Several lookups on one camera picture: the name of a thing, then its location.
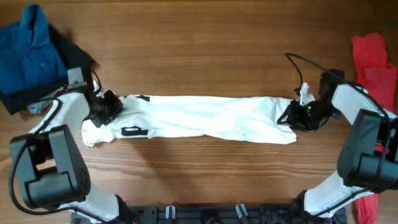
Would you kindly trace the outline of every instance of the wooden table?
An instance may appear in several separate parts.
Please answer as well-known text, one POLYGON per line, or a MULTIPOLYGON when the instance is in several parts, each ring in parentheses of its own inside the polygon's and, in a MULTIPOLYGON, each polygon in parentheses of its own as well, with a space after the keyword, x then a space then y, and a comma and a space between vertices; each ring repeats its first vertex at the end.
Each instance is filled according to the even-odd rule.
MULTIPOLYGON (((19 20, 24 6, 0 5, 0 25, 19 20)), ((119 95, 296 98, 299 77, 285 52, 354 80, 350 37, 368 32, 386 38, 389 60, 398 64, 398 3, 392 1, 42 6, 49 22, 97 60, 103 86, 119 95)), ((317 94, 321 71, 298 64, 317 94)), ((9 141, 43 116, 10 116, 3 106, 0 114, 0 223, 68 223, 67 212, 33 217, 11 203, 9 141)), ((81 134, 75 139, 92 183, 129 205, 260 205, 289 202, 322 182, 336 169, 348 133, 348 122, 333 120, 321 131, 297 132, 297 142, 286 146, 201 137, 123 139, 89 148, 81 134)), ((380 195, 379 223, 396 223, 397 207, 398 193, 380 195)))

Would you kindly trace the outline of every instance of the robotic arm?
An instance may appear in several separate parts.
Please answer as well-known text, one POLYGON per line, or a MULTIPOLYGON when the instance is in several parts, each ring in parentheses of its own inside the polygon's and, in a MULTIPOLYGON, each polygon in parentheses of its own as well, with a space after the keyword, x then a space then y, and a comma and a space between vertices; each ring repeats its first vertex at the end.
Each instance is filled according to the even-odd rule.
MULTIPOLYGON (((257 208, 246 209, 244 205, 232 208, 241 223, 331 223, 333 214, 353 200, 398 188, 396 115, 381 111, 377 103, 362 92, 365 91, 363 88, 345 81, 342 72, 327 71, 321 75, 320 99, 306 105, 293 100, 278 123, 301 131, 316 131, 329 118, 339 118, 343 114, 353 128, 338 159, 337 171, 318 187, 304 190, 290 205, 277 207, 277 215, 274 208, 269 213, 268 207, 261 207, 260 221, 254 215, 257 208)), ((59 101, 54 101, 49 112, 52 114, 60 108, 56 116, 47 115, 30 134, 16 137, 10 143, 14 163, 23 150, 17 166, 14 165, 22 199, 29 208, 45 208, 49 212, 70 210, 92 223, 211 224, 231 221, 231 216, 227 215, 229 208, 203 208, 201 215, 195 215, 193 210, 184 213, 184 209, 173 206, 156 210, 151 207, 149 217, 137 217, 120 197, 91 184, 73 136, 84 119, 91 119, 97 127, 107 125, 123 110, 123 105, 111 91, 107 91, 104 98, 95 96, 88 72, 78 68, 68 71, 68 77, 71 85, 58 97, 59 101), (42 170, 36 167, 53 158, 56 166, 42 170), (185 221, 178 222, 181 217, 186 218, 185 221)), ((31 210, 27 213, 38 214, 31 210)))

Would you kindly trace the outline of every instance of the white towel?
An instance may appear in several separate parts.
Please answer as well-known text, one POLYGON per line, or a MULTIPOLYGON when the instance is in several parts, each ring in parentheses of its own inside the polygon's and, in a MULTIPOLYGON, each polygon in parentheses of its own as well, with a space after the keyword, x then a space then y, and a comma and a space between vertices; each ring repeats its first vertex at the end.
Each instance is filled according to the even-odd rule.
POLYGON ((83 142, 115 138, 176 138, 208 135, 221 139, 288 144, 296 134, 277 119, 289 99, 274 97, 145 96, 121 98, 124 111, 107 126, 83 123, 83 142))

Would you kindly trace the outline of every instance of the blue fabric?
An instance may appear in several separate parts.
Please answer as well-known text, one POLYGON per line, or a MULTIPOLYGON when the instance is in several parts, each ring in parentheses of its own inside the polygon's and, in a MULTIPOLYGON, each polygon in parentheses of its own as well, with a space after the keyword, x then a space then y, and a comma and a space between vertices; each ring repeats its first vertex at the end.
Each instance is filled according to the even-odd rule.
POLYGON ((49 26, 39 5, 26 7, 21 21, 0 29, 0 89, 5 95, 65 76, 67 69, 50 41, 49 26))

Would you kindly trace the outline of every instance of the red cloth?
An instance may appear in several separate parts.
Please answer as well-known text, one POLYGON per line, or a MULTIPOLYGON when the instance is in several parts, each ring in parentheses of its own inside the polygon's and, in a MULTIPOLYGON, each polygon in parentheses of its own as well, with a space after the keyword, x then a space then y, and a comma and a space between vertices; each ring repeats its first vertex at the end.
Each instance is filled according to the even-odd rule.
MULTIPOLYGON (((371 95, 386 110, 394 109, 397 67, 387 63, 387 50, 384 37, 368 34, 351 38, 353 58, 358 76, 357 82, 365 86, 371 95)), ((372 194, 355 201, 360 224, 373 224, 377 220, 379 195, 372 194)))

